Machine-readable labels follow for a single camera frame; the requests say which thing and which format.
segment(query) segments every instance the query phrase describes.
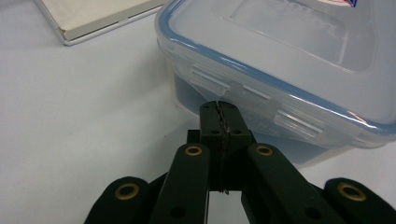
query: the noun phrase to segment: clear plastic container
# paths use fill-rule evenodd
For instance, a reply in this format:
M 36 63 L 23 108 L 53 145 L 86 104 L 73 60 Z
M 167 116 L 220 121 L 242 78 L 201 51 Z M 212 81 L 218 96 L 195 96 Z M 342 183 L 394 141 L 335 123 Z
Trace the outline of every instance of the clear plastic container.
M 396 1 L 173 0 L 156 19 L 177 100 L 239 107 L 321 147 L 396 140 Z

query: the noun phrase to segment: label on lid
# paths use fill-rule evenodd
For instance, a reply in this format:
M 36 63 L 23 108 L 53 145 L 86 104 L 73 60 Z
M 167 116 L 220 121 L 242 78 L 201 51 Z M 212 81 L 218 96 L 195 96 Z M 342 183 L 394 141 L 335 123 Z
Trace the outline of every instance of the label on lid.
M 332 4 L 341 7 L 355 7 L 358 0 L 318 0 L 319 2 Z

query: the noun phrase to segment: metal screw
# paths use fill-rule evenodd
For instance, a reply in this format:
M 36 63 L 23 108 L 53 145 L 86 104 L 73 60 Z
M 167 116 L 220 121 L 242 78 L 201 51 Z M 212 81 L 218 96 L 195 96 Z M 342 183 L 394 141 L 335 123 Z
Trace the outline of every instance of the metal screw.
M 129 200 L 137 195 L 139 192 L 139 186 L 134 183 L 127 183 L 119 186 L 115 191 L 115 196 L 119 200 Z
M 266 146 L 257 146 L 256 151 L 262 156 L 271 156 L 272 154 L 274 154 L 274 151 Z
M 202 149 L 200 147 L 187 147 L 184 151 L 189 156 L 198 156 L 202 153 Z
M 347 183 L 340 183 L 337 189 L 341 193 L 341 195 L 352 201 L 363 202 L 367 199 L 366 194 L 364 194 L 361 189 L 358 189 L 353 185 Z

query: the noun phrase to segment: white box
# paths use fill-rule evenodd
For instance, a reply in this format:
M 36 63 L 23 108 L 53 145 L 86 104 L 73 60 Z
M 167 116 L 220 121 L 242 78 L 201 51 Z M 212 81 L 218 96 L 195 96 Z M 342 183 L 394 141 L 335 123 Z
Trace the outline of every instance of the white box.
M 66 46 L 157 12 L 166 0 L 35 0 Z

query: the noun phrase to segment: blue lid rim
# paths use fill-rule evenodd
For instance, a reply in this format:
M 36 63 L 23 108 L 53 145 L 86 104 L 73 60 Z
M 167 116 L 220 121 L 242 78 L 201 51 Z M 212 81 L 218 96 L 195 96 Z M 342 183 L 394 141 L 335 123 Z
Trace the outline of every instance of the blue lid rim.
M 168 4 L 163 6 L 163 9 L 157 15 L 156 22 L 158 23 L 157 27 L 159 29 L 159 32 L 161 32 L 161 34 L 171 42 L 179 44 L 187 49 L 191 49 L 197 53 L 206 55 L 208 58 L 218 63 L 222 63 L 244 74 L 249 74 L 251 77 L 255 79 L 264 81 L 265 83 L 270 84 L 273 87 L 276 87 L 284 92 L 287 92 L 289 95 L 291 95 L 296 99 L 304 101 L 315 107 L 319 107 L 325 111 L 334 114 L 337 117 L 341 117 L 341 119 L 349 120 L 355 125 L 364 128 L 366 131 L 370 133 L 375 133 L 383 136 L 396 134 L 396 123 L 382 124 L 360 118 L 356 114 L 345 110 L 343 107 L 339 105 L 330 103 L 316 95 L 313 95 L 312 93 L 309 93 L 308 91 L 301 90 L 295 86 L 290 85 L 285 81 L 282 81 L 275 77 L 271 77 L 268 74 L 253 67 L 250 67 L 246 64 L 236 62 L 234 59 L 224 54 L 221 54 L 213 49 L 200 45 L 184 36 L 178 35 L 169 26 L 169 21 L 172 17 L 173 12 L 176 11 L 183 2 L 185 2 L 185 0 L 172 0 L 168 2 Z

